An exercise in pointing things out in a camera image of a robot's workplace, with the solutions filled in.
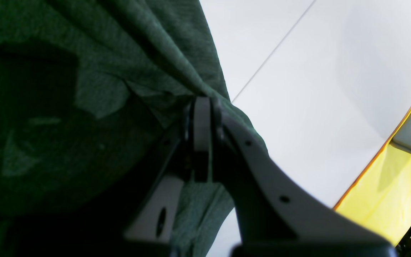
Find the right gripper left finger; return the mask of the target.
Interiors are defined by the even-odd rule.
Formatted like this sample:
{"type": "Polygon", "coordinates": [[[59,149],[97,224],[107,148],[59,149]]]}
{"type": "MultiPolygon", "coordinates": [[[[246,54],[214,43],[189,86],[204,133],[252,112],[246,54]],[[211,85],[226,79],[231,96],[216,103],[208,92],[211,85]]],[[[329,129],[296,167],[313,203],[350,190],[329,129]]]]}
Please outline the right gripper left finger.
{"type": "Polygon", "coordinates": [[[145,196],[123,232],[130,257],[181,256],[170,241],[179,197],[189,178],[185,164],[193,105],[191,102],[183,109],[181,119],[169,127],[136,166],[136,181],[145,196]]]}

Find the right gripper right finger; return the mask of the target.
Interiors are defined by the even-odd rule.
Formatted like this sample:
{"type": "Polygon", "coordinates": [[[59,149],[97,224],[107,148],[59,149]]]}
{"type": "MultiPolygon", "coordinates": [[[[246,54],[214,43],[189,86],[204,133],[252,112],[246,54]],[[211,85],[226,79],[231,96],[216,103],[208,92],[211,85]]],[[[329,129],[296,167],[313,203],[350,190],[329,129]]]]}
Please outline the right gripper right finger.
{"type": "Polygon", "coordinates": [[[397,256],[298,186],[217,99],[193,102],[193,170],[196,182],[218,182],[233,199],[242,242],[232,257],[397,256]]]}

